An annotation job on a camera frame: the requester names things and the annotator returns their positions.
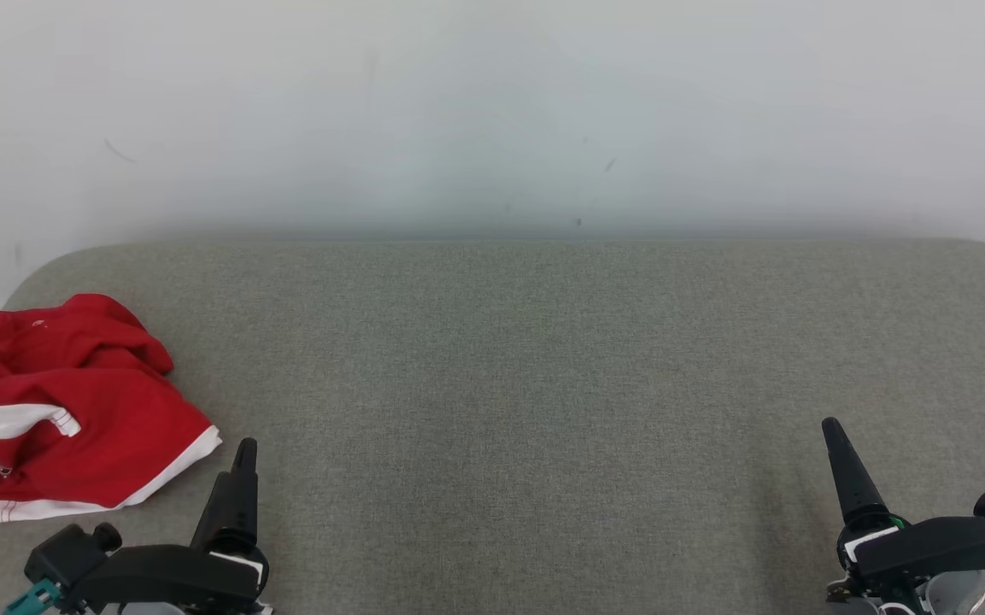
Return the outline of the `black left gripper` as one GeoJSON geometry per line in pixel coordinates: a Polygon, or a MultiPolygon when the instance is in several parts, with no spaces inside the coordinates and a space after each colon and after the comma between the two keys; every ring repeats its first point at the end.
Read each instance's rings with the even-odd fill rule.
{"type": "Polygon", "coordinates": [[[191,545],[122,548],[73,587],[73,599],[107,605],[167,604],[183,614],[261,614],[271,567],[257,546],[258,442],[244,437],[220,472],[191,545]]]}

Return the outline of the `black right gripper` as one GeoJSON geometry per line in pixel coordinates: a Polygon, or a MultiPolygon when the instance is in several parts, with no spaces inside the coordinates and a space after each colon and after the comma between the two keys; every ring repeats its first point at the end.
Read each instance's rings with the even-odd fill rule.
{"type": "Polygon", "coordinates": [[[830,614],[976,614],[985,604],[985,518],[907,523],[889,512],[835,417],[821,421],[843,529],[844,577],[825,589],[830,614]]]}

